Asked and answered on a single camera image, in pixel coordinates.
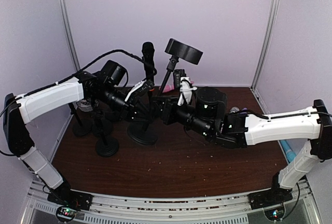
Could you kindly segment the pink microphone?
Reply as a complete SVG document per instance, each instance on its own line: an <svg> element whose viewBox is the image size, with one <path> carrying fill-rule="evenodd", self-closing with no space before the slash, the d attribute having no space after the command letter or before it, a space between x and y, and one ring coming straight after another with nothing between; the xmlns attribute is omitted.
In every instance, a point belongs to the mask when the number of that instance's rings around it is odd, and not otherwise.
<svg viewBox="0 0 332 224"><path fill-rule="evenodd" d="M169 92L169 91L172 91L174 90L174 86L172 85L166 85L165 88L164 88L164 92Z"/></svg>

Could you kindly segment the black stand of blue mic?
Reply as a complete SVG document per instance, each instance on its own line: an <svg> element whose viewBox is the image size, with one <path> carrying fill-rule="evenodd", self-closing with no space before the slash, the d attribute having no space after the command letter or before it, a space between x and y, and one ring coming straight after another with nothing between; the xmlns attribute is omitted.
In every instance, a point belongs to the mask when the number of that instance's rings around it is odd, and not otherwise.
<svg viewBox="0 0 332 224"><path fill-rule="evenodd" d="M111 136L112 130L98 131L93 129L92 133L98 138L95 144L96 153L101 157L111 157L119 150L119 141Z"/></svg>

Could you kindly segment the light blue microphone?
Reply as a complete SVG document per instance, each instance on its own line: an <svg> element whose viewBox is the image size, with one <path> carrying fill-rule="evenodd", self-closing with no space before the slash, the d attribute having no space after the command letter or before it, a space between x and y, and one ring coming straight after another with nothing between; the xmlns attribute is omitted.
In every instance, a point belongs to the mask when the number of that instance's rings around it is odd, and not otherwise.
<svg viewBox="0 0 332 224"><path fill-rule="evenodd" d="M286 156L287 163L291 163L295 159L296 154L293 152L286 140L280 140L280 144Z"/></svg>

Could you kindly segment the black stand of purple mic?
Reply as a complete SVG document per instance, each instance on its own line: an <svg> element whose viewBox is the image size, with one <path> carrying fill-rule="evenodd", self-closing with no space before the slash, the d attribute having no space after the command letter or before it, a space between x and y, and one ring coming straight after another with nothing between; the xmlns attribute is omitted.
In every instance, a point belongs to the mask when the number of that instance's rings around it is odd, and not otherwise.
<svg viewBox="0 0 332 224"><path fill-rule="evenodd" d="M122 107L109 106L105 107L105 118L111 122L121 121L121 111Z"/></svg>

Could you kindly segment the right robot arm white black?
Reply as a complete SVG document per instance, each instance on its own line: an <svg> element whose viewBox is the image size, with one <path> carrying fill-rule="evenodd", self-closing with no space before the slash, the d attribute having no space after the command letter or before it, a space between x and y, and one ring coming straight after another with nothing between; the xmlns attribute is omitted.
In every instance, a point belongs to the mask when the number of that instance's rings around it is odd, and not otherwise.
<svg viewBox="0 0 332 224"><path fill-rule="evenodd" d="M180 123L186 130L202 135L224 148L245 148L281 139L305 138L301 152L272 179L269 190L251 193L254 207L277 204L292 199L292 189L320 161L331 159L331 114L322 100L298 111L272 115L250 109L229 113L227 95L212 87L182 89L179 96L155 96L153 103L165 125Z"/></svg>

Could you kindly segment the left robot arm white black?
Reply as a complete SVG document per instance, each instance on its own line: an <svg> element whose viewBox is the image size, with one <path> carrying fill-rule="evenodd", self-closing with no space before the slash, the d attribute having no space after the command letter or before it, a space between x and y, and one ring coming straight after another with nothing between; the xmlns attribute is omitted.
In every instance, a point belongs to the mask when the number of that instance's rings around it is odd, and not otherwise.
<svg viewBox="0 0 332 224"><path fill-rule="evenodd" d="M63 205L72 204L75 195L67 188L60 172L36 148L26 124L49 111L80 100L98 100L123 113L148 113L146 107L137 107L137 96L152 89L154 83L149 78L143 79L124 94L116 87L123 71L122 66L109 60L101 71L94 74L81 71L42 90L5 97L3 129L10 152L55 190L55 198Z"/></svg>

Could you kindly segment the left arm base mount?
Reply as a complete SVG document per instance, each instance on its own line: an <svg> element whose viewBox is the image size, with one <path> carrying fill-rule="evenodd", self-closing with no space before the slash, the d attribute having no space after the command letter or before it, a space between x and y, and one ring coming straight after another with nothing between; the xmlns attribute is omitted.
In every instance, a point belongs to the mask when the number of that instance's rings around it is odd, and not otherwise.
<svg viewBox="0 0 332 224"><path fill-rule="evenodd" d="M93 195L77 191L69 191L68 195L59 196L55 192L48 193L47 200L56 203L55 216L63 223L73 221L81 211L88 211L92 204Z"/></svg>

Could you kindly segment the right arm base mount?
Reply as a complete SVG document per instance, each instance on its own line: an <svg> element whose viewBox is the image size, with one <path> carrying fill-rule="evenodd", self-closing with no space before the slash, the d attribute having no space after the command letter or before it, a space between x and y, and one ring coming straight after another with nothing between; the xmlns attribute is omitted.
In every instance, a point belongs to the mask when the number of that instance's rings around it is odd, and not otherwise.
<svg viewBox="0 0 332 224"><path fill-rule="evenodd" d="M285 202L293 199L291 190L264 190L250 193L248 200L252 210L262 209L269 221L281 221L286 217Z"/></svg>

